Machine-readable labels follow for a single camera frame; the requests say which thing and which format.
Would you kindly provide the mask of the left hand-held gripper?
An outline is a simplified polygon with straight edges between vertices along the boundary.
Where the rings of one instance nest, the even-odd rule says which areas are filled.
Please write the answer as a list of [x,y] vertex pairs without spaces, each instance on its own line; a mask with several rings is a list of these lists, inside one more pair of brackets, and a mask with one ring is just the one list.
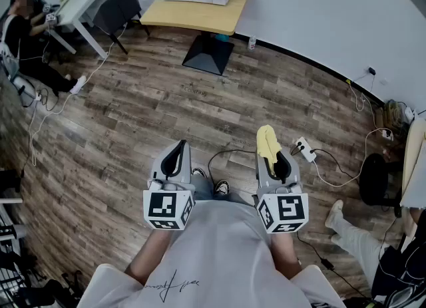
[[180,140],[165,148],[154,160],[147,190],[143,191],[144,220],[156,230],[184,230],[195,207],[194,188],[190,184],[190,145]]

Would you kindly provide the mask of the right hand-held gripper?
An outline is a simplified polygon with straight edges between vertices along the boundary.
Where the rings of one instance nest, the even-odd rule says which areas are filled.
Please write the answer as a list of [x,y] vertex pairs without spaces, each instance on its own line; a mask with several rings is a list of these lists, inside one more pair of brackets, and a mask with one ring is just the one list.
[[267,233],[293,233],[308,223],[308,194],[302,192],[299,165],[289,150],[278,152],[278,178],[268,159],[256,154],[256,179],[256,209]]

